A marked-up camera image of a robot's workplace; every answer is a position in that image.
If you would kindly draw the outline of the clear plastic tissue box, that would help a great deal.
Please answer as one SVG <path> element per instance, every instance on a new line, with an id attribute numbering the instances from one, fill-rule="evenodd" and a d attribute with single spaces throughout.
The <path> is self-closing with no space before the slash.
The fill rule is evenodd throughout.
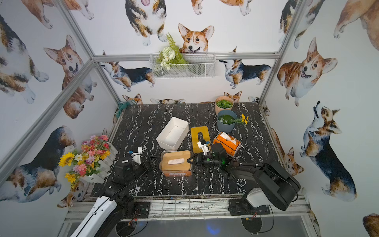
<path id="1" fill-rule="evenodd" d="M 193 156 L 191 151 L 164 151 L 161 154 L 159 169 L 166 177 L 192 176 L 192 165 L 187 162 Z"/>

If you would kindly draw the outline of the light wooden slotted lid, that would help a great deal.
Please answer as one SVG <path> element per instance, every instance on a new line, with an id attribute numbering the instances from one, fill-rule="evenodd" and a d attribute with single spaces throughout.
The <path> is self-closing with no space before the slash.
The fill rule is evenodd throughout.
<path id="1" fill-rule="evenodd" d="M 192 157 L 192 152 L 177 151 L 163 152 L 161 155 L 160 167 L 162 171 L 189 171 L 191 164 L 187 162 Z"/>

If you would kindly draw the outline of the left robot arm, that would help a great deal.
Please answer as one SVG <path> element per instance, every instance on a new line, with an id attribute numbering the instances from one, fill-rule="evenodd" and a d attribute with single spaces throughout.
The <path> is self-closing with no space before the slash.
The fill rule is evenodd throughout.
<path id="1" fill-rule="evenodd" d="M 124 219 L 129 222 L 138 221 L 139 218 L 149 220 L 151 203 L 137 204 L 128 189 L 155 171 L 157 165 L 151 157 L 142 157 L 140 163 L 133 160 L 135 157 L 117 161 L 103 195 L 97 198 L 90 212 L 71 234 L 72 237 L 107 237 L 113 230 L 125 232 L 131 227 L 129 223 L 122 228 L 117 227 Z"/>

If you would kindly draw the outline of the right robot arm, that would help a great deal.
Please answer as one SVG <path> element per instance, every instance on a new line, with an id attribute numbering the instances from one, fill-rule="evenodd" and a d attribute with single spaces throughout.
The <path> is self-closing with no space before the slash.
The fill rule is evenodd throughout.
<path id="1" fill-rule="evenodd" d="M 278 162 L 268 160 L 266 163 L 243 163 L 227 154 L 221 144 L 203 145 L 202 153 L 187 159 L 195 166 L 217 167 L 229 179 L 244 179 L 257 184 L 247 192 L 246 202 L 257 208 L 272 204 L 285 211 L 297 200 L 301 185 Z"/>

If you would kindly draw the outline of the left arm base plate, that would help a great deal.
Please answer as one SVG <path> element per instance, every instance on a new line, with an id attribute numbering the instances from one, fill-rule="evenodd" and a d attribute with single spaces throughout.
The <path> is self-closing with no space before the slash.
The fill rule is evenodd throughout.
<path id="1" fill-rule="evenodd" d="M 123 213 L 124 218 L 148 218 L 151 209 L 151 202 L 138 201 L 129 202 Z"/>

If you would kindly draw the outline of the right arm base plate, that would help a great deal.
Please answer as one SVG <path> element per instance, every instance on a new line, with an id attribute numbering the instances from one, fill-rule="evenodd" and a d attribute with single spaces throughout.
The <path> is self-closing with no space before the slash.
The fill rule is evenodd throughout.
<path id="1" fill-rule="evenodd" d="M 271 214 L 268 205 L 254 207 L 248 201 L 242 199 L 230 199 L 228 204 L 228 211 L 231 216 L 256 216 Z"/>

